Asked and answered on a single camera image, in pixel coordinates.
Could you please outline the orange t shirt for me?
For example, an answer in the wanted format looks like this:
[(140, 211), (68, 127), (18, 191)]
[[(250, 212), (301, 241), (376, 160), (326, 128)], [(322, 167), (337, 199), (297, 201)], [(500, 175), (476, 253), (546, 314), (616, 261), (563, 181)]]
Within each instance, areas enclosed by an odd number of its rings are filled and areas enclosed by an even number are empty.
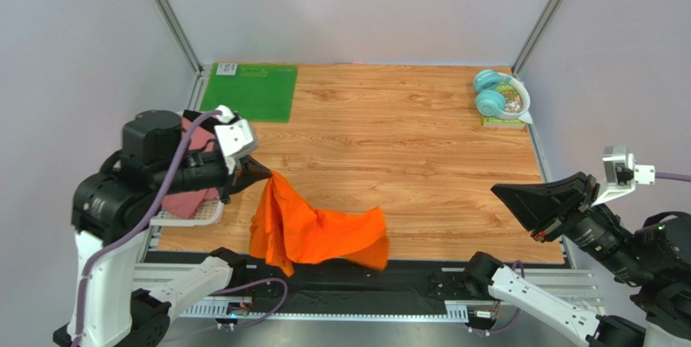
[(250, 256), (291, 277), (294, 265), (345, 259), (374, 270), (388, 265), (389, 240), (384, 213), (361, 214), (313, 208), (273, 171), (251, 218)]

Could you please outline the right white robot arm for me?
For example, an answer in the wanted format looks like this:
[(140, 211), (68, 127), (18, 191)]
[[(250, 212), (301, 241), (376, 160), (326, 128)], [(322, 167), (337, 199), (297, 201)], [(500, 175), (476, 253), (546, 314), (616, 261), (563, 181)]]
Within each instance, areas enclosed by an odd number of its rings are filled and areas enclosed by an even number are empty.
[(578, 346), (689, 345), (689, 214), (661, 212), (629, 232), (600, 202), (599, 191), (595, 178), (581, 172), (557, 182), (492, 187), (535, 241), (565, 237), (617, 282), (635, 288), (630, 299), (644, 312), (644, 326), (568, 303), (485, 252), (465, 267), (465, 289), (514, 305)]

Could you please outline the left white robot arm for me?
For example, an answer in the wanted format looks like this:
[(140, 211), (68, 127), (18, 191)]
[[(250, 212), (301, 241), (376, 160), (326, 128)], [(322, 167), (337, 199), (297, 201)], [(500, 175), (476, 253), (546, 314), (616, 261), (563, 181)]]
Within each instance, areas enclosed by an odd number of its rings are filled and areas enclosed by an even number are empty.
[(74, 193), (75, 306), (54, 343), (156, 346), (197, 302), (249, 289), (246, 259), (224, 247), (163, 285), (134, 289), (132, 281), (163, 199), (214, 189), (228, 203), (270, 177), (251, 155), (258, 146), (254, 127), (225, 106), (196, 114), (189, 127), (168, 110), (149, 110), (126, 123), (121, 148)]

